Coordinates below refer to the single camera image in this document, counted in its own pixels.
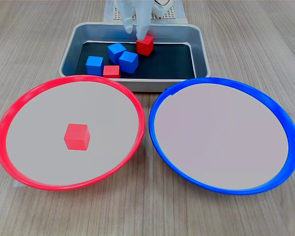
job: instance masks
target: wooden table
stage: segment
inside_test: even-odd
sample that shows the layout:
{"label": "wooden table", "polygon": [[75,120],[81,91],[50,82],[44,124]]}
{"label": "wooden table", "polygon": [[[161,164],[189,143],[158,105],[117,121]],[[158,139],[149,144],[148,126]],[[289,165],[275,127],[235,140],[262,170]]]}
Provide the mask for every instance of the wooden table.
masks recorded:
{"label": "wooden table", "polygon": [[[104,1],[0,1],[0,119],[57,77],[73,27],[100,22]],[[212,76],[249,84],[295,123],[295,1],[184,1]],[[137,94],[148,119],[158,94]],[[295,236],[295,172],[254,196],[206,191],[175,174],[149,137],[108,179],[68,192],[13,187],[0,164],[0,236]]]}

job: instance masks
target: red cube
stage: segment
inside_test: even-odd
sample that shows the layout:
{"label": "red cube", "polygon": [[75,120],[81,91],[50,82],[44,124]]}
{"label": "red cube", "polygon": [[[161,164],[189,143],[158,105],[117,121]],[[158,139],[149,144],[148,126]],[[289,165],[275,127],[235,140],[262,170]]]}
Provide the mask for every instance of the red cube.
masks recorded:
{"label": "red cube", "polygon": [[64,135],[64,141],[69,150],[86,151],[90,134],[86,124],[69,124]]}
{"label": "red cube", "polygon": [[120,67],[119,65],[105,65],[104,66],[104,77],[105,78],[120,78]]}
{"label": "red cube", "polygon": [[136,52],[138,54],[149,56],[154,49],[154,37],[146,36],[143,41],[136,41]]}

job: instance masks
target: metal tray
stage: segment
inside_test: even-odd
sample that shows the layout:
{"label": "metal tray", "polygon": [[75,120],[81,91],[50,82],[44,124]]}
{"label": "metal tray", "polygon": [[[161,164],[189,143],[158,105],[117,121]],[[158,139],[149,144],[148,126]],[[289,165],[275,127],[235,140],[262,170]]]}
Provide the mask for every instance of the metal tray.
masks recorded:
{"label": "metal tray", "polygon": [[[139,66],[133,75],[121,73],[120,79],[112,80],[135,92],[162,92],[175,83],[210,76],[198,27],[152,24],[148,34],[155,38],[152,54],[139,55]],[[59,68],[60,77],[86,74],[88,56],[104,57],[105,65],[111,64],[107,46],[115,42],[135,52],[136,27],[127,34],[122,24],[85,22],[76,25]]]}

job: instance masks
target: tray rim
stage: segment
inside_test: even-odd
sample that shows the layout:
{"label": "tray rim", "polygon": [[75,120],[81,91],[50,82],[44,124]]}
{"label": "tray rim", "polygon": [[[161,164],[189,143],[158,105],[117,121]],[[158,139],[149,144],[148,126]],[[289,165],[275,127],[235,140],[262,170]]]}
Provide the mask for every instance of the tray rim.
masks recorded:
{"label": "tray rim", "polygon": [[[75,35],[77,29],[79,27],[81,27],[81,26],[84,26],[84,25],[108,25],[108,26],[111,25],[111,26],[121,26],[123,24],[122,23],[113,23],[113,22],[108,22],[108,23],[103,23],[103,22],[82,22],[82,23],[79,23],[79,24],[75,25],[74,28],[73,28],[73,31],[71,33],[71,36],[70,36],[68,45],[67,45],[67,47],[65,49],[64,55],[62,57],[61,63],[60,63],[60,67],[59,67],[59,70],[58,70],[58,74],[59,74],[60,77],[66,77],[66,75],[64,75],[62,73],[64,62],[66,61],[66,59],[68,57],[68,52],[69,52],[70,46],[72,44],[72,41],[73,41],[73,38],[74,38],[74,35]],[[208,64],[208,58],[207,58],[207,54],[206,54],[206,51],[205,51],[205,45],[204,45],[203,35],[202,35],[202,31],[201,31],[201,29],[199,27],[197,27],[195,25],[190,25],[190,24],[151,24],[151,26],[159,26],[159,27],[163,27],[163,26],[170,26],[170,27],[190,27],[190,28],[196,29],[199,32],[199,36],[200,36],[200,40],[201,40],[201,44],[202,44],[202,51],[203,51],[205,66],[206,66],[206,70],[207,70],[207,75],[205,77],[210,77],[211,76],[211,69],[210,69],[210,66]],[[127,82],[127,83],[131,83],[131,82],[178,83],[178,82],[186,81],[186,80],[181,80],[181,79],[127,79],[127,78],[115,78],[115,79],[111,79],[111,80],[116,81],[116,82]]]}

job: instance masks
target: blue plate rim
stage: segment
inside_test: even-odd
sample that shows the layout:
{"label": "blue plate rim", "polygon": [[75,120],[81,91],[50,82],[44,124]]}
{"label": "blue plate rim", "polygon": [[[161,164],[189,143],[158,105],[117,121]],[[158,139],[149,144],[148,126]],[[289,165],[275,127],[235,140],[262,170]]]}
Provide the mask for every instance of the blue plate rim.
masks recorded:
{"label": "blue plate rim", "polygon": [[[249,189],[242,189],[242,190],[232,190],[232,189],[223,189],[223,188],[217,188],[214,186],[210,186],[204,183],[199,182],[198,180],[195,180],[182,171],[180,171],[176,166],[174,166],[170,160],[165,156],[163,153],[156,135],[155,135],[155,116],[157,113],[157,110],[161,103],[169,96],[174,95],[175,93],[179,92],[180,90],[197,84],[218,84],[218,85],[224,85],[228,86],[237,90],[240,90],[242,92],[245,92],[249,94],[250,96],[254,97],[255,99],[259,100],[261,103],[263,103],[267,108],[269,108],[274,115],[278,118],[279,122],[283,126],[285,133],[287,135],[288,140],[288,155],[287,160],[280,170],[280,172],[273,177],[270,181]],[[229,80],[229,79],[223,79],[223,78],[217,78],[217,77],[203,77],[203,78],[195,78],[186,80],[180,83],[177,83],[169,88],[167,88],[155,101],[149,117],[149,131],[150,136],[152,139],[152,142],[154,144],[155,149],[157,150],[158,154],[161,156],[161,158],[165,161],[165,163],[172,168],[176,173],[178,173],[180,176],[185,178],[186,180],[203,187],[205,189],[223,193],[223,194],[231,194],[231,195],[250,195],[250,194],[257,194],[269,191],[279,185],[281,185],[284,181],[286,181],[291,174],[295,170],[295,125],[287,112],[272,98],[261,92],[260,90],[257,90],[256,88],[253,88],[249,85],[243,84],[238,81]]]}

